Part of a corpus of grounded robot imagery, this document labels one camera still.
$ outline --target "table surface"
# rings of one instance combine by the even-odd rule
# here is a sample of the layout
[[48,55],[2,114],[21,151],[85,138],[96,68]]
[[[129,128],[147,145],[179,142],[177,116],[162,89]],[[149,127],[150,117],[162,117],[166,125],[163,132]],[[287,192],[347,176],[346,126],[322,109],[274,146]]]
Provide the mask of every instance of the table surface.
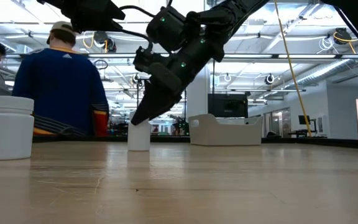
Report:
[[34,144],[0,161],[0,223],[358,223],[358,149]]

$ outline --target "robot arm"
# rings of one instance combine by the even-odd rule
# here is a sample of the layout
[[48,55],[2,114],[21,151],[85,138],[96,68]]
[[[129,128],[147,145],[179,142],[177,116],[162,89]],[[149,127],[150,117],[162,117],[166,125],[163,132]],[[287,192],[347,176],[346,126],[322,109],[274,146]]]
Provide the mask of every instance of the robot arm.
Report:
[[[112,20],[122,20],[125,14],[110,0],[37,1],[47,2],[61,9],[62,14],[71,19],[73,28],[78,32],[119,31],[145,37],[150,41],[146,49],[139,47],[134,59],[138,71],[151,74],[150,80],[145,83],[144,97],[131,121],[134,125],[146,119],[154,119],[178,103],[181,93],[211,58],[217,62],[223,59],[224,44],[244,21],[269,2],[226,0],[208,11],[189,12],[186,17],[171,6],[162,7],[147,26],[146,37],[123,30]],[[358,37],[358,0],[322,2],[335,6]],[[153,53],[151,42],[159,43],[170,55],[163,57]]]
[[151,74],[145,83],[144,97],[132,118],[137,125],[167,112],[181,100],[181,94],[200,70],[211,60],[220,62],[223,46],[236,33],[249,15],[269,0],[227,0],[204,12],[189,12],[186,17],[171,6],[150,21],[147,35],[159,43],[168,57],[140,47],[135,68]]

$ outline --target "white bottle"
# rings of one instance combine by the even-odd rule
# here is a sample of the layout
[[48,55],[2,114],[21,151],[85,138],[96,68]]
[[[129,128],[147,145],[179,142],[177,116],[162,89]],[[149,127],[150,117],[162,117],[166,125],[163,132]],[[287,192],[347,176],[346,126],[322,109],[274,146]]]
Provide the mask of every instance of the white bottle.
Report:
[[34,100],[0,96],[0,160],[31,156]]
[[[129,118],[132,119],[134,114],[135,111],[131,112]],[[136,126],[129,123],[128,151],[149,151],[151,130],[152,127],[148,119]]]

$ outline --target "white pillar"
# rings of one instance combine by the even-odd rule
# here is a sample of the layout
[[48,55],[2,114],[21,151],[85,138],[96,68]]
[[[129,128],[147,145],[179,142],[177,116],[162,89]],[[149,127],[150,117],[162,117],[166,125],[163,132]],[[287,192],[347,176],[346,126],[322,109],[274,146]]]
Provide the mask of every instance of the white pillar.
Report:
[[209,76],[209,69],[205,66],[187,87],[186,119],[208,113]]

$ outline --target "black monitor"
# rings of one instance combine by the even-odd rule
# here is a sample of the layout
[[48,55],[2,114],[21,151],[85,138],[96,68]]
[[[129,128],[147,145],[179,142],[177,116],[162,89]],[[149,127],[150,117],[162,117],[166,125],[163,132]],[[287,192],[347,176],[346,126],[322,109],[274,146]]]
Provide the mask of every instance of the black monitor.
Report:
[[216,118],[248,118],[245,94],[208,94],[208,113]]
[[306,125],[305,116],[299,115],[299,124]]

